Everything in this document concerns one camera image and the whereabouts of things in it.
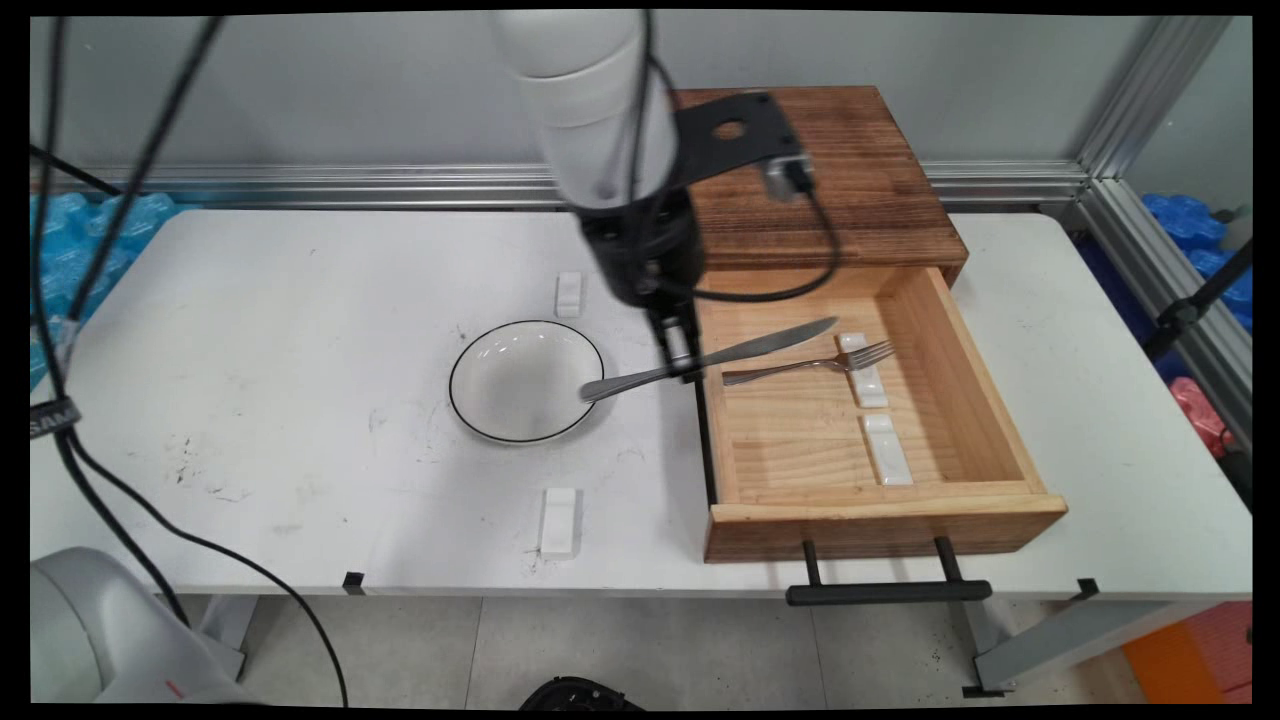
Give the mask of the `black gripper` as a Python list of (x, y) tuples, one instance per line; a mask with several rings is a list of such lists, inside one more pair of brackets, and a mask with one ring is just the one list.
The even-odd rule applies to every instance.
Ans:
[(580, 231), (614, 297), (648, 311), (666, 375), (680, 375), (686, 341), (682, 382), (700, 382), (701, 329), (696, 307), (685, 304), (704, 274), (707, 254), (689, 190), (671, 191), (663, 202), (644, 199), (637, 208), (582, 208)]

